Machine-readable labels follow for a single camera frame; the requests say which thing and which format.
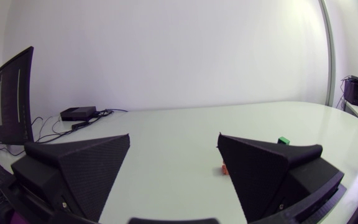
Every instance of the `black pyramid-shaped object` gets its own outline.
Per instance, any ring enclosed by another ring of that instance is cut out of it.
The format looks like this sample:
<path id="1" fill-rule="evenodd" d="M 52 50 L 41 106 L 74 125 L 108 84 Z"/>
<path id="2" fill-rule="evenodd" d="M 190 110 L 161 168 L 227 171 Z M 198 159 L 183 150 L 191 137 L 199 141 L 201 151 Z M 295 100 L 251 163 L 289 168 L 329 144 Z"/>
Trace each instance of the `black pyramid-shaped object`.
<path id="1" fill-rule="evenodd" d="M 294 205 L 337 173 L 343 177 L 320 158 L 320 145 L 288 146 L 221 134 L 218 148 L 248 222 L 279 212 L 280 204 Z"/>
<path id="2" fill-rule="evenodd" d="M 63 144 L 25 144 L 26 156 L 60 171 L 77 206 L 94 222 L 100 218 L 128 149 L 128 134 Z"/>

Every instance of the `black monitor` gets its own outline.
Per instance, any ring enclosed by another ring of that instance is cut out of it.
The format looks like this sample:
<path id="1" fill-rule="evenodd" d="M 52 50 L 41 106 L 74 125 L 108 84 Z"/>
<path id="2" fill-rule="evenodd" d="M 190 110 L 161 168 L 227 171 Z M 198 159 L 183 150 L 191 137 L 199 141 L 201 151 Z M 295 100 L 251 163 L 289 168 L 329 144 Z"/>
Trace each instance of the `black monitor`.
<path id="1" fill-rule="evenodd" d="M 97 222 L 129 149 L 129 135 L 28 142 L 24 149 L 26 156 L 12 164 L 14 178 L 1 186 L 14 210 L 28 223 L 65 223 L 62 218 L 70 217 Z"/>
<path id="2" fill-rule="evenodd" d="M 248 223 L 317 223 L 344 194 L 344 174 L 319 145 L 220 135 L 218 148 Z"/>
<path id="3" fill-rule="evenodd" d="M 34 141 L 30 117 L 30 70 L 33 47 L 0 68 L 0 144 Z"/>

